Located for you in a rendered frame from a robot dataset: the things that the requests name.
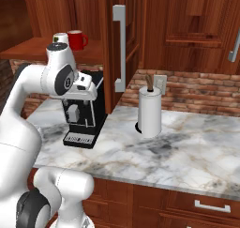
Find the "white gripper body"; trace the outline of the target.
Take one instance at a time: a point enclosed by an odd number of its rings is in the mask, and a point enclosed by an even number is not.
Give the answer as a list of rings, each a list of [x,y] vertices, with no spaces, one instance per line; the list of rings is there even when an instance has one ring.
[[[88,88],[80,89],[80,82],[75,82],[71,88],[62,96],[63,99],[75,100],[95,100],[98,97],[98,92],[95,84],[90,83]]]

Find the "red mug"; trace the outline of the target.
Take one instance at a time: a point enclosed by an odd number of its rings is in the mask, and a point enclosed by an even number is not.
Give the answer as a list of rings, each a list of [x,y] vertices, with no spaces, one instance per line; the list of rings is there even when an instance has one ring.
[[[68,31],[67,36],[72,51],[81,51],[88,44],[88,36],[81,30]]]

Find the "white mug with green mark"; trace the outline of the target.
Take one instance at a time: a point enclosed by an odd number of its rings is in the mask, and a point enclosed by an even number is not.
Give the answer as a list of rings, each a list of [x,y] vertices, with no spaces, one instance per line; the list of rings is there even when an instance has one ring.
[[[68,34],[67,33],[56,33],[52,36],[52,43],[55,47],[57,46],[68,46]]]

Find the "wooden base cabinet door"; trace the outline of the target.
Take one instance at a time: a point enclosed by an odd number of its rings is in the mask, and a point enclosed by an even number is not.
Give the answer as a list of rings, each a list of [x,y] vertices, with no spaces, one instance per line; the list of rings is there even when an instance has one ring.
[[[133,227],[158,228],[159,212],[164,209],[168,192],[146,186],[134,186]]]
[[[96,228],[133,228],[133,186],[94,178],[92,195],[82,202]]]

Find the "black coffee machine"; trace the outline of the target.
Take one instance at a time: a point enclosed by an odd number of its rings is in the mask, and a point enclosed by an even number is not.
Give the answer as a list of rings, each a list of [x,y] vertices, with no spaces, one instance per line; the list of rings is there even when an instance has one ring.
[[[93,82],[97,88],[95,100],[63,99],[62,106],[69,131],[63,143],[68,146],[91,149],[107,118],[105,112],[104,82],[102,71],[82,70],[79,73],[80,89]]]

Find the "black paper towel holder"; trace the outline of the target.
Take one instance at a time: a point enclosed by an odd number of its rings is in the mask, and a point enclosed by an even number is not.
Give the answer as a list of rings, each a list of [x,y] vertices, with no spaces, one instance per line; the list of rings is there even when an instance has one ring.
[[[138,122],[135,125],[135,129],[144,138],[150,138],[153,136],[151,109],[153,108],[155,93],[152,77],[147,74],[145,80],[146,86],[139,90]]]

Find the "white paper towel roll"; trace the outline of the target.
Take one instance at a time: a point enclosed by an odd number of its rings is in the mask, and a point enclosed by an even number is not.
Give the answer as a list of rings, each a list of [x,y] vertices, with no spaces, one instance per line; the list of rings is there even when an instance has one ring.
[[[153,138],[161,133],[161,93],[157,87],[149,92],[143,86],[139,91],[138,129],[144,138]]]

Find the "wooden drawer front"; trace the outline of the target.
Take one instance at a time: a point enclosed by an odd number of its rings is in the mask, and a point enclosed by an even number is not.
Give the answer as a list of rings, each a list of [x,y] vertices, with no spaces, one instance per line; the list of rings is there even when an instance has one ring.
[[[167,210],[174,215],[240,228],[239,201],[203,196],[199,194],[190,194],[180,191],[170,191],[169,194],[170,197],[168,198],[167,202]],[[229,205],[231,207],[231,212],[224,213],[214,210],[197,208],[194,205],[195,200],[200,200],[204,205],[214,205],[219,207]]]

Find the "white wall outlet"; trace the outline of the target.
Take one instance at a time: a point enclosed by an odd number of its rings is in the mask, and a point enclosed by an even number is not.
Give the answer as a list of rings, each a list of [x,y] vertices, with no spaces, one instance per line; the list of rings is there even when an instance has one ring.
[[[167,85],[166,75],[154,75],[154,86],[160,90],[162,95],[165,94],[166,85]]]

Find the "open wooden wall cabinet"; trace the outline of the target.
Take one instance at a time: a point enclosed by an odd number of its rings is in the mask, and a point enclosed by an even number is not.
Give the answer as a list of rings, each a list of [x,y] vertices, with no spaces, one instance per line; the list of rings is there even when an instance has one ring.
[[[0,58],[45,61],[58,32],[81,30],[88,44],[74,53],[79,64],[103,62],[100,0],[0,0]]]

